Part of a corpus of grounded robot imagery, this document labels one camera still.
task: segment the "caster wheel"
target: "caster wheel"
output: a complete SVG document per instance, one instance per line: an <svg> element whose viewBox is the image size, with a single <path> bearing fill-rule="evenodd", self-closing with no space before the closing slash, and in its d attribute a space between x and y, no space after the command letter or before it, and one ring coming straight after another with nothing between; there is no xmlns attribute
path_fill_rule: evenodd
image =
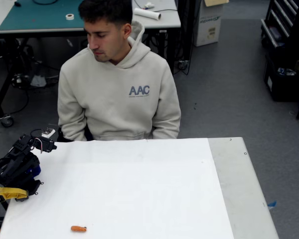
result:
<svg viewBox="0 0 299 239"><path fill-rule="evenodd" d="M3 127L9 128L14 124L14 120L13 120L12 117L3 118L1 120L1 124L2 124Z"/></svg>

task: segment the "green cutting mat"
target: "green cutting mat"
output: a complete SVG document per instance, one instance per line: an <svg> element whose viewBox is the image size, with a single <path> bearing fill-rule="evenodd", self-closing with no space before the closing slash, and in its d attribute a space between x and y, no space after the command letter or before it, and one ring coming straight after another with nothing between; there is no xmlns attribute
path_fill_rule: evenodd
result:
<svg viewBox="0 0 299 239"><path fill-rule="evenodd" d="M47 3L53 0L37 0ZM82 0L59 0L52 5L38 5L32 0L18 0L21 6L13 6L0 26L3 30L82 28L78 6ZM65 15L74 14L74 20Z"/></svg>

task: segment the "tape roll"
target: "tape roll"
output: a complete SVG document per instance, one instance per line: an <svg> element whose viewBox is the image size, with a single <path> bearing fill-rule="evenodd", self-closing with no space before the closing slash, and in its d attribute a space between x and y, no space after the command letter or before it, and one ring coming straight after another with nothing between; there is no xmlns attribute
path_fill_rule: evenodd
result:
<svg viewBox="0 0 299 239"><path fill-rule="evenodd" d="M67 19L67 20L74 20L74 14L67 14L66 16L65 16L65 19Z"/></svg>
<svg viewBox="0 0 299 239"><path fill-rule="evenodd" d="M149 18L153 18L155 20L160 20L160 17L161 17L161 14L158 13L158 12L153 12L153 11L144 10L144 9L140 9L140 8L135 8L134 9L134 14L149 17Z"/></svg>

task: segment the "man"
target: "man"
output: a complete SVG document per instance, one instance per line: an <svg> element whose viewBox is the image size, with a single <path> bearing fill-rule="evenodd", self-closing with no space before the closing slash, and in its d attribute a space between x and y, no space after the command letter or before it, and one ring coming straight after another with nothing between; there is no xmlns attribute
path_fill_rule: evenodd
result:
<svg viewBox="0 0 299 239"><path fill-rule="evenodd" d="M167 62L142 44L131 0L84 0L89 45L61 68L59 125L67 140L177 138L180 108Z"/></svg>

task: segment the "aac logo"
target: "aac logo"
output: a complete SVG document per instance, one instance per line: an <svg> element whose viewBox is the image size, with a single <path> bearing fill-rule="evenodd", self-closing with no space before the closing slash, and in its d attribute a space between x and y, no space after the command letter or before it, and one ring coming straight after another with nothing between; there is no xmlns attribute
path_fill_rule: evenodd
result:
<svg viewBox="0 0 299 239"><path fill-rule="evenodd" d="M130 91L130 97L148 96L149 93L150 93L150 87L149 86L144 86L144 87L139 86L137 91L136 91L135 87L132 86L131 91Z"/></svg>

